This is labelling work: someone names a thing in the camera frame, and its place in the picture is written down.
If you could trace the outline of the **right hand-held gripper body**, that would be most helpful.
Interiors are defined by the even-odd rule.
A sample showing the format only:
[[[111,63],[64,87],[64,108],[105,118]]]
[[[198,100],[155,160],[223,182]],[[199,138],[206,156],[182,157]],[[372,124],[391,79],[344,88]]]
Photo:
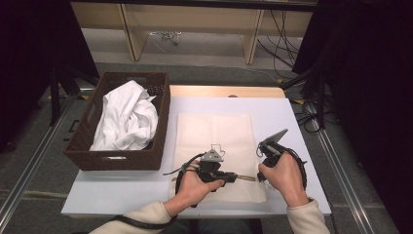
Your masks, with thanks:
[[[274,167],[286,148],[279,144],[280,139],[287,133],[287,129],[281,130],[260,141],[257,146],[256,154],[258,157],[265,156],[263,164],[267,167]]]

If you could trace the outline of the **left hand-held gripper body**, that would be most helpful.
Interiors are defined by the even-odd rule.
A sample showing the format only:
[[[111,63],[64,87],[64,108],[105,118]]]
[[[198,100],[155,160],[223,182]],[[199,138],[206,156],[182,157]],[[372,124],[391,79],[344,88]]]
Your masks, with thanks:
[[[197,174],[201,181],[212,182],[219,179],[227,180],[228,177],[225,173],[219,170],[221,162],[223,162],[223,157],[218,152],[211,149],[204,154],[200,154],[198,158],[200,161]]]

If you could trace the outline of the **cream mesh laundry bag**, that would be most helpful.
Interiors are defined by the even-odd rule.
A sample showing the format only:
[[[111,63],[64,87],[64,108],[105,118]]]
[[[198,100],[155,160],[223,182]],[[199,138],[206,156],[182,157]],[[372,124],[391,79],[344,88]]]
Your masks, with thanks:
[[[266,188],[257,180],[258,158],[250,117],[247,114],[179,113],[173,167],[176,169],[192,157],[215,149],[223,156],[220,170],[234,172],[246,179],[236,179],[204,203],[265,203]]]

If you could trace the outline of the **white shirt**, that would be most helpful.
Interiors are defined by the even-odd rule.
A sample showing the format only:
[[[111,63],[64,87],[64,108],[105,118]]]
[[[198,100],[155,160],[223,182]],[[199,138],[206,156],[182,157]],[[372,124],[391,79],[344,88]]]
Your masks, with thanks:
[[[148,146],[159,121],[154,98],[133,80],[105,95],[90,151],[141,150]]]

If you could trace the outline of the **brown woven basket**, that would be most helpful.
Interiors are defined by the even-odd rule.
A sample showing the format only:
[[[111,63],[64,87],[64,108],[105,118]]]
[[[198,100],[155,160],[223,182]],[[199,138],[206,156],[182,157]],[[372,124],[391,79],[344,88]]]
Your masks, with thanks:
[[[155,96],[159,121],[154,138],[141,150],[90,151],[103,108],[103,96],[134,80]],[[157,171],[161,168],[169,120],[169,78],[163,72],[106,72],[63,153],[82,171]]]

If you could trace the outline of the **person's right hand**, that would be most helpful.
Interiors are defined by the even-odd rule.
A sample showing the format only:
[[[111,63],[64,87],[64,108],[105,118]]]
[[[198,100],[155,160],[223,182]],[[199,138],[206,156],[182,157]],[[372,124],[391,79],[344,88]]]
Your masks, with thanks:
[[[284,152],[273,168],[259,164],[258,170],[281,193],[290,208],[309,203],[298,164],[289,153]]]

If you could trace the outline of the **person's left hand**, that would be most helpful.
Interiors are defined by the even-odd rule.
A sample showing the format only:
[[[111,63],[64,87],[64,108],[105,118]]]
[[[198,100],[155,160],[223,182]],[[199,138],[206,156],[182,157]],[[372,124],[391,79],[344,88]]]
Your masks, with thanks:
[[[176,198],[186,208],[195,206],[202,202],[207,194],[217,190],[224,184],[225,181],[222,179],[203,182],[199,178],[196,168],[189,166],[183,173]]]

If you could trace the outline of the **person's legs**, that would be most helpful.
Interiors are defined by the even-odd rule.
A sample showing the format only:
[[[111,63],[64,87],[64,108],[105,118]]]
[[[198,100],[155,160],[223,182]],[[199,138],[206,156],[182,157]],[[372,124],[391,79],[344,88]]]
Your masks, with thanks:
[[[162,234],[263,234],[259,219],[179,219]]]

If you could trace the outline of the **black metal stand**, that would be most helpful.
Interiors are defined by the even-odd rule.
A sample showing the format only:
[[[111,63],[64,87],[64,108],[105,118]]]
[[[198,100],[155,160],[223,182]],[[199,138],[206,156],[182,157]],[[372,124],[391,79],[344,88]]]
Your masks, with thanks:
[[[68,64],[54,65],[50,73],[50,92],[52,101],[52,119],[50,125],[53,126],[60,117],[60,94],[59,88],[63,87],[64,91],[70,95],[78,95],[81,91],[75,79],[80,78],[87,83],[96,86],[98,82],[98,73],[90,75]]]
[[[325,91],[325,81],[321,72],[310,68],[293,78],[290,81],[287,81],[280,85],[280,88],[284,91],[289,88],[297,85],[298,83],[304,83],[304,86],[301,90],[301,96],[303,99],[315,98],[317,101],[316,109],[316,120],[321,129],[324,129],[324,91]]]

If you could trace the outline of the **white board table cover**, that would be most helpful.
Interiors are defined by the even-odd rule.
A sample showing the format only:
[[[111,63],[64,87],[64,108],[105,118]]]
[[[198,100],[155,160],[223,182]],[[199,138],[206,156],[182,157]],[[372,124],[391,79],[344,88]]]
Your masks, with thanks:
[[[287,129],[279,143],[293,149],[304,161],[307,194],[318,201],[324,215],[329,215],[327,199],[290,102],[286,98],[270,97],[173,97],[169,105],[161,168],[157,171],[81,171],[74,180],[62,213],[71,216],[122,215],[173,197],[176,171],[181,167],[173,167],[179,113],[247,114],[256,150],[260,141]],[[189,208],[181,215],[184,218],[285,215],[286,203],[280,192],[269,183],[263,183],[267,196],[265,203],[202,202],[197,208]]]

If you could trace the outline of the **black curtain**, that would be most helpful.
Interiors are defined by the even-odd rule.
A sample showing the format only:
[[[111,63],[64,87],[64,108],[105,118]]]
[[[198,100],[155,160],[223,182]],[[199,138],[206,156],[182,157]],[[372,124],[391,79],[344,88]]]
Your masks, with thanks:
[[[0,0],[0,151],[13,144],[62,63],[97,72],[70,0]]]
[[[336,114],[399,234],[413,234],[413,0],[318,0],[295,72],[339,22],[326,78]]]

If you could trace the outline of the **beige wooden desk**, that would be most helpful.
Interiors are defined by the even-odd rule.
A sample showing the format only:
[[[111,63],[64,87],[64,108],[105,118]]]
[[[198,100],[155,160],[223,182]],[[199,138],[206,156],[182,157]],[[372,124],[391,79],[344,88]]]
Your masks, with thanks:
[[[238,34],[244,60],[253,62],[260,35],[302,37],[312,14],[287,10],[247,10],[209,7],[155,6],[73,1],[71,7],[83,28],[119,29],[126,35],[131,58],[140,59],[152,31]]]

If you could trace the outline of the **metal floor rail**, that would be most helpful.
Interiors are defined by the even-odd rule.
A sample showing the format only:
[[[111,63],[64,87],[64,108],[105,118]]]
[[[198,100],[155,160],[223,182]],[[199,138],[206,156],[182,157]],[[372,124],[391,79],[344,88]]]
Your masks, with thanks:
[[[343,196],[346,199],[360,233],[376,234],[367,211],[358,198],[326,130],[321,126],[319,118],[316,118],[313,121],[313,126],[319,129],[319,141],[326,153],[330,167],[336,176],[337,182],[343,192]]]
[[[7,227],[15,213],[26,188],[40,168],[42,161],[45,158],[45,154],[48,152],[56,138],[56,133],[61,128],[61,123],[64,121],[66,113],[73,105],[76,98],[76,96],[68,96],[63,102],[62,107],[57,109],[56,119],[51,125],[47,125],[47,130],[36,145],[36,148],[30,154],[27,164],[21,171],[18,180],[11,189],[5,190],[6,196],[4,198],[4,203],[0,206],[0,233]]]

